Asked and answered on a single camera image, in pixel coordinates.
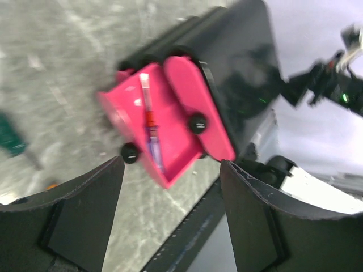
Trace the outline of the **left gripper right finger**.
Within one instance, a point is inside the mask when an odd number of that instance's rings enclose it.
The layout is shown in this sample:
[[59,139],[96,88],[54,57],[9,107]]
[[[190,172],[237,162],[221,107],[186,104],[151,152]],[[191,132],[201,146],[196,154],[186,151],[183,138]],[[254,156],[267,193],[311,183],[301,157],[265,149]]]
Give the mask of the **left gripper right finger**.
[[362,270],[362,214],[294,199],[228,160],[220,178],[238,271]]

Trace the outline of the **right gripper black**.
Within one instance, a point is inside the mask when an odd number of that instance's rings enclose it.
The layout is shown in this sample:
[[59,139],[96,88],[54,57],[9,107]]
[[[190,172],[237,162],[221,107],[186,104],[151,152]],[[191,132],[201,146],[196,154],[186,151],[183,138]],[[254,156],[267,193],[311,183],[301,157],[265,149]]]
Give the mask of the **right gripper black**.
[[329,61],[318,61],[310,70],[290,77],[281,90],[282,96],[295,107],[310,90],[314,93],[308,102],[310,106],[327,98],[362,116],[362,78],[356,76],[350,67],[345,68],[348,75],[343,69],[338,69],[343,55],[344,52],[339,50]]

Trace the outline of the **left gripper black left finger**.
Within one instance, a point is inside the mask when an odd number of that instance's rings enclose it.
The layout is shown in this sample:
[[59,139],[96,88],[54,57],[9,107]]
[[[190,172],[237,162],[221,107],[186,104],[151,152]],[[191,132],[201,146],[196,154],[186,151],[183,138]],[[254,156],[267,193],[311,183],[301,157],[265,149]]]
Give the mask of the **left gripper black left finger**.
[[101,271],[124,176],[115,157],[1,206],[2,271]]

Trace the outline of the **black drawer cabinet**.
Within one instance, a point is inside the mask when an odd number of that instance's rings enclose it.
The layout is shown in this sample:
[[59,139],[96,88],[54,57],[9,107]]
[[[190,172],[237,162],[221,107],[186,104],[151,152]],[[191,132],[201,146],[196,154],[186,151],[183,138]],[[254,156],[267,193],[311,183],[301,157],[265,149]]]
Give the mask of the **black drawer cabinet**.
[[263,1],[237,1],[191,16],[118,63],[138,70],[171,56],[189,56],[212,94],[236,156],[241,156],[280,80],[268,8]]

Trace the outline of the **blue red screwdriver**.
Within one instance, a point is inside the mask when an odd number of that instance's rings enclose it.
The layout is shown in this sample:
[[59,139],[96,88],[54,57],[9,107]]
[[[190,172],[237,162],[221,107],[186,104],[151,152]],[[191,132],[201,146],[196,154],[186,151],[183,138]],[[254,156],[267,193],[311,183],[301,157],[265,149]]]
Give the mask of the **blue red screwdriver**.
[[149,74],[141,73],[139,80],[142,87],[143,98],[145,102],[146,115],[146,131],[148,137],[148,147],[156,167],[164,172],[164,163],[161,152],[161,145],[158,136],[158,127],[155,122],[154,111],[152,109],[151,94],[150,94],[150,78]]

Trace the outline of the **pink top drawer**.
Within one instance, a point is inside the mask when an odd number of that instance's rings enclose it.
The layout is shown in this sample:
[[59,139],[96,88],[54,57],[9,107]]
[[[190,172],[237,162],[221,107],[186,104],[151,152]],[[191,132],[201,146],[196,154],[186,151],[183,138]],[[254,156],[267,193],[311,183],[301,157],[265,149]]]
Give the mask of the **pink top drawer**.
[[187,126],[213,159],[234,160],[235,151],[200,69],[185,56],[163,64],[169,84],[187,113]]

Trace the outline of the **pink drawer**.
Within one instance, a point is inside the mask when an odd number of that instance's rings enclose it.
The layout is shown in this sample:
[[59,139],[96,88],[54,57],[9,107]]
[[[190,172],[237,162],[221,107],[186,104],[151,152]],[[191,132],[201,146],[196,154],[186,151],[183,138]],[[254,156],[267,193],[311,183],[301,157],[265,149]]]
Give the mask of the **pink drawer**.
[[161,65],[115,74],[116,85],[97,97],[112,125],[124,139],[124,162],[140,162],[168,189],[204,149],[187,129],[187,115],[169,85]]
[[235,151],[200,69],[185,56],[163,64],[169,84],[187,113],[187,126],[213,159],[234,160]]

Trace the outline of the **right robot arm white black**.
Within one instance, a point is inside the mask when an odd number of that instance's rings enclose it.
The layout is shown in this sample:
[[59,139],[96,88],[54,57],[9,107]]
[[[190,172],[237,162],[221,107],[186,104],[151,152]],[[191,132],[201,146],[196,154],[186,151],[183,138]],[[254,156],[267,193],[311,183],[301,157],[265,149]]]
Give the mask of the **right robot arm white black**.
[[[339,51],[328,62],[317,62],[309,71],[289,79],[282,89],[283,97],[296,106],[305,93],[314,93],[309,105],[323,98],[362,116],[362,79],[356,77],[349,65],[362,54],[362,48]],[[325,210],[353,215],[362,212],[362,201],[315,178],[294,165],[279,183],[286,195]]]

